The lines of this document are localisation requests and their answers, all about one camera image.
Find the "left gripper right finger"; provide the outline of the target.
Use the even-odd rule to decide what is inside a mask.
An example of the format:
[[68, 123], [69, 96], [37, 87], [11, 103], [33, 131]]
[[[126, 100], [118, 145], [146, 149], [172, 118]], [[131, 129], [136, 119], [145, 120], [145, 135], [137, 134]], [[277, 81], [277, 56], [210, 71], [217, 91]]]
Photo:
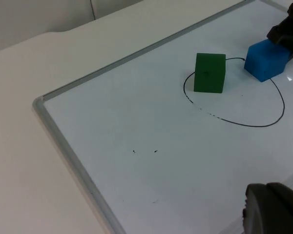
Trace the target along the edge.
[[268, 183], [267, 187], [278, 197], [284, 205], [293, 207], [293, 190], [279, 182]]

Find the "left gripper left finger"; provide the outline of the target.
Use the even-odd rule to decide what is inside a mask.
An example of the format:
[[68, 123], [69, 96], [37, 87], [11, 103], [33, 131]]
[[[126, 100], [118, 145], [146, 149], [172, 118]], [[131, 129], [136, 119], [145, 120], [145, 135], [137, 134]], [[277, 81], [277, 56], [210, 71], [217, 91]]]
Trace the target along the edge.
[[284, 205], [267, 184], [249, 184], [242, 212], [246, 234], [293, 234], [293, 207]]

